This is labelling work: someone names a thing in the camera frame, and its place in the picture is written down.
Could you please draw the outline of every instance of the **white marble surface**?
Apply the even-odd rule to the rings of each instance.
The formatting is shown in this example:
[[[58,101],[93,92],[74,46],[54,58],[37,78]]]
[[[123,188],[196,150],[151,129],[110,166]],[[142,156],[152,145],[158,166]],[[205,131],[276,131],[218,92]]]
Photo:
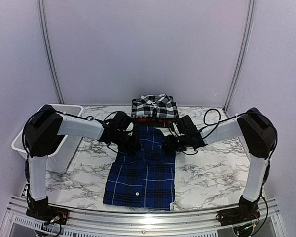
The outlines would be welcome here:
[[[203,116],[208,108],[178,109],[181,117],[190,115],[198,128],[204,126]],[[97,119],[104,119],[116,110],[129,113],[130,107],[85,107],[83,116],[92,115]],[[217,119],[215,112],[208,115],[208,123]],[[162,131],[165,135],[168,134],[167,129]],[[249,161],[239,140],[224,140],[198,150],[198,154],[193,156],[183,153],[176,155],[176,198],[173,210],[193,210],[237,203],[249,170]],[[141,208],[103,204],[105,183],[115,157],[116,153],[109,150],[104,143],[83,139],[66,174],[47,174],[46,186],[50,203],[94,210],[144,211]]]

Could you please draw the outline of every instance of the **folded shirt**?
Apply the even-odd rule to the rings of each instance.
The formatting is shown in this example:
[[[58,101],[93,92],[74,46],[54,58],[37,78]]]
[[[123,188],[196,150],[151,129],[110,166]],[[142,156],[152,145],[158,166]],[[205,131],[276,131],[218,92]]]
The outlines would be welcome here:
[[[175,152],[165,153],[164,135],[139,126],[134,131],[142,148],[119,150],[108,175],[104,204],[170,210],[175,199]]]
[[[132,100],[131,118],[166,118],[179,117],[177,104],[172,96],[166,94],[146,95]]]

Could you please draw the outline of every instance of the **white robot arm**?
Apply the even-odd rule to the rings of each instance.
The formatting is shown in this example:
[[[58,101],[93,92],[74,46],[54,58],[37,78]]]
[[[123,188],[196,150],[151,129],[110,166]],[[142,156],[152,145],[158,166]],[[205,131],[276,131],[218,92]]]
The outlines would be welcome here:
[[[101,121],[82,118],[56,111],[52,106],[45,105],[26,122],[23,129],[23,146],[28,152],[25,173],[29,183],[27,215],[41,220],[50,221],[59,213],[67,216],[68,210],[48,205],[46,194],[46,162],[49,154],[54,152],[55,143],[62,135],[88,137],[105,142],[113,142],[119,147],[136,151],[140,143],[136,135],[129,136],[125,130],[131,123],[126,113],[119,111],[113,119]],[[65,224],[62,217],[58,222]]]
[[[270,157],[277,145],[277,131],[271,121],[258,109],[251,108],[200,130],[197,130],[189,116],[180,118],[174,124],[181,135],[167,137],[165,148],[169,150],[184,151],[187,147],[197,149],[220,140],[244,137],[250,156],[247,184],[240,197],[239,207],[220,211],[217,220],[225,226],[260,217],[258,201],[269,175]]]

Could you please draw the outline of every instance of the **white wall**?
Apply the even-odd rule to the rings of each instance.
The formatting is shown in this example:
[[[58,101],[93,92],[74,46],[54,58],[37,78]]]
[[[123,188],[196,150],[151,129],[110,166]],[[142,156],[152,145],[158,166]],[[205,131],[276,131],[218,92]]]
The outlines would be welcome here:
[[[277,127],[279,143],[268,197],[275,197],[288,236],[296,237],[296,0],[259,0],[230,114],[255,106]]]
[[[66,103],[125,104],[166,92],[223,106],[248,0],[46,1]]]
[[[43,103],[56,101],[36,1],[0,0],[0,225],[25,183],[24,159],[12,140]]]

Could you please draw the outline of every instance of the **blue plaid shirt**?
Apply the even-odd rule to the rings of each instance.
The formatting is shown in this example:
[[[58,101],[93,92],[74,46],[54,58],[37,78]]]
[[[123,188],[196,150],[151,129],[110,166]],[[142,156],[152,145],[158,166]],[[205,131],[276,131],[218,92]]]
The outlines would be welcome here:
[[[138,127],[137,152],[119,150],[105,186],[104,204],[170,210],[174,202],[175,152],[162,149],[163,133]]]

